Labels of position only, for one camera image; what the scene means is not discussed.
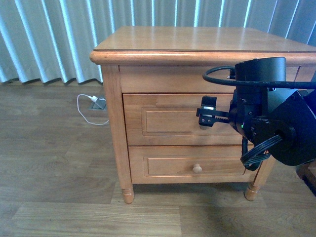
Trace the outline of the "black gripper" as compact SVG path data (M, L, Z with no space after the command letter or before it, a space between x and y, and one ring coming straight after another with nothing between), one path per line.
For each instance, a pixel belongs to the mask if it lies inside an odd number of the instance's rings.
M221 122L226 120L244 138L252 138L252 119L267 113L267 94L266 89L235 89L229 111L219 111L216 117ZM202 97L196 113L200 129L214 125L215 116L211 112L216 110L216 102L216 97Z

